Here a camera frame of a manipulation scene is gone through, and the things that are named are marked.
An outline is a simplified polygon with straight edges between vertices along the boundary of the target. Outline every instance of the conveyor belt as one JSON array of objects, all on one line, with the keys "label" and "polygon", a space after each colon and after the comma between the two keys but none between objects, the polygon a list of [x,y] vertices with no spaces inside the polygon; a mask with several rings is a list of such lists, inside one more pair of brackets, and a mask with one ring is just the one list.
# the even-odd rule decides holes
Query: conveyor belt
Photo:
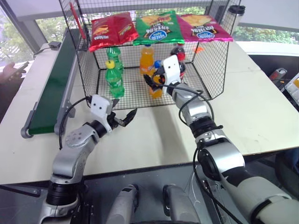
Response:
[{"label": "conveyor belt", "polygon": [[[72,34],[74,33],[78,33],[76,36],[79,38],[77,29],[72,31]],[[76,51],[70,32],[66,32],[49,79],[29,125],[28,133],[30,135],[54,132],[54,125],[56,124],[57,114],[75,54]]]}]

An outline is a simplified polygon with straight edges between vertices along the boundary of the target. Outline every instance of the orange soda bottle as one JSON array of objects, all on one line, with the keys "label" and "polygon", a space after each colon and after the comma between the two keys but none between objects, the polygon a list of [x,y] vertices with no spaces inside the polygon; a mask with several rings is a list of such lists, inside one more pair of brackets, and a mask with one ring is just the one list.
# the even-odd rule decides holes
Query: orange soda bottle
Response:
[{"label": "orange soda bottle", "polygon": [[150,44],[146,44],[141,50],[140,74],[153,76],[154,69],[154,49]]}]

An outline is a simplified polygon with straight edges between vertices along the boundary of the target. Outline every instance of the plastic bottle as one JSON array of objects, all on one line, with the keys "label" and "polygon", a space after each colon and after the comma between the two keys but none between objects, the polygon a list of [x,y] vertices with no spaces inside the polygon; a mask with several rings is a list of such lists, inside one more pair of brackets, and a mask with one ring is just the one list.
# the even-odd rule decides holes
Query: plastic bottle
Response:
[{"label": "plastic bottle", "polygon": [[171,50],[170,55],[176,55],[178,61],[182,62],[185,60],[186,54],[182,43],[178,43],[175,48]]},{"label": "plastic bottle", "polygon": [[[155,70],[161,67],[161,61],[155,61],[154,63],[155,66]],[[154,76],[153,78],[154,82],[156,83],[160,83],[159,82],[159,76]],[[163,92],[162,89],[157,89],[157,90],[153,90],[151,87],[149,88],[149,94],[154,98],[159,98],[162,96]]]},{"label": "plastic bottle", "polygon": [[123,64],[121,61],[121,50],[118,47],[107,48],[107,56],[109,60],[113,60],[116,69],[123,74]]},{"label": "plastic bottle", "polygon": [[153,76],[154,69],[154,49],[150,44],[145,45],[141,50],[140,74]]},{"label": "plastic bottle", "polygon": [[106,61],[106,66],[107,72],[105,78],[108,82],[111,94],[115,98],[123,97],[125,89],[123,87],[121,72],[116,69],[113,60]]},{"label": "plastic bottle", "polygon": [[176,55],[178,57],[178,61],[179,61],[179,64],[180,64],[180,70],[181,70],[181,73],[180,73],[179,77],[181,78],[181,80],[183,80],[185,70],[186,70],[185,64],[184,64],[186,54],[185,54],[183,44],[178,43],[176,45],[176,47],[171,50],[170,55]]}]

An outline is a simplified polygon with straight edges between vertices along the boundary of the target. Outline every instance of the table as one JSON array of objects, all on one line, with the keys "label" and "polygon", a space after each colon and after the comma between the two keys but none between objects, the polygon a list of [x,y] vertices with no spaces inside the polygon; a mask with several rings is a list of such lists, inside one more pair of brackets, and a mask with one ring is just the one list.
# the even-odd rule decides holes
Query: table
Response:
[{"label": "table", "polygon": [[[36,57],[0,125],[0,184],[48,180],[58,153],[58,136],[23,139],[20,130],[38,100],[57,52]],[[76,76],[71,102],[84,96]],[[215,122],[243,155],[299,146],[299,114],[260,68],[234,42],[230,44],[224,93],[211,101]],[[66,132],[91,121],[85,103],[76,106]],[[124,118],[129,110],[116,114]],[[105,135],[89,156],[85,175],[192,161],[196,144],[178,119],[175,105],[138,109],[133,122]]]}]

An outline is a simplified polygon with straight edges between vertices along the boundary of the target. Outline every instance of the blue bottle cap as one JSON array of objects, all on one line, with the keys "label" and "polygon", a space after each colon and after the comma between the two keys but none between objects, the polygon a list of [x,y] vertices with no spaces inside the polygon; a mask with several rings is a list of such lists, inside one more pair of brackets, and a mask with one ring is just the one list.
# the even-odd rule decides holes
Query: blue bottle cap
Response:
[{"label": "blue bottle cap", "polygon": [[155,66],[155,69],[160,68],[161,67],[161,61],[160,60],[155,61],[154,66]]}]

